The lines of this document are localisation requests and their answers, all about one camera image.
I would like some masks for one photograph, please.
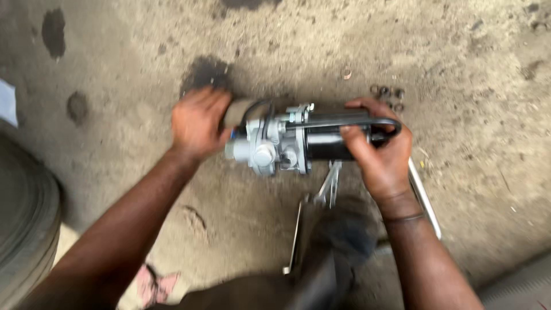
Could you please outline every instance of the forearm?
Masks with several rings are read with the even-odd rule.
[[[105,283],[117,301],[145,260],[164,219],[198,163],[169,150],[109,208],[54,267],[50,277]]]
[[[403,216],[421,211],[413,193],[393,201]],[[483,309],[429,221],[387,221],[406,309]]]

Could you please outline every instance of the dirty floor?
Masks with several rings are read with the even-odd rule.
[[[63,187],[63,253],[167,149],[171,106],[193,85],[319,109],[402,87],[444,243],[478,287],[551,246],[550,13],[549,0],[0,0],[20,128],[0,126]],[[258,178],[209,159],[148,257],[181,272],[170,300],[279,272],[297,202],[326,173]],[[340,190],[368,196],[353,163]],[[358,282],[351,307],[403,308],[391,256]],[[121,309],[139,304],[133,285]]]

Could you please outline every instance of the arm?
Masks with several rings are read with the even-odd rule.
[[[230,100],[229,93],[211,87],[188,92],[172,111],[173,146],[82,235],[25,303],[45,298],[55,306],[62,302],[53,292],[58,290],[64,298],[92,295],[114,308],[183,187],[201,161],[229,138],[231,130],[220,133],[219,124]],[[78,306],[89,300],[74,302]]]
[[[384,103],[373,99],[359,98],[347,107],[367,108],[373,116],[398,119]],[[341,134],[383,216],[406,309],[484,309],[428,220],[413,218],[423,210],[408,180],[410,130],[404,126],[397,137],[378,149],[366,142],[357,126],[343,127]]]

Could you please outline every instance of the white paper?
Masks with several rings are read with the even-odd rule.
[[[15,113],[15,87],[0,79],[0,119],[17,128],[17,115]]]

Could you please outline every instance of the hand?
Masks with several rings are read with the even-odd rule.
[[[230,102],[230,93],[211,86],[187,92],[172,109],[173,149],[202,161],[223,147],[231,129],[219,126]]]
[[[371,116],[398,120],[386,104],[372,98],[354,99],[345,106],[349,109],[366,108]],[[365,186],[379,205],[381,213],[389,201],[411,193],[408,161],[412,148],[412,133],[407,127],[402,126],[400,134],[379,148],[367,143],[365,134],[358,126],[341,127],[341,135],[360,165]]]

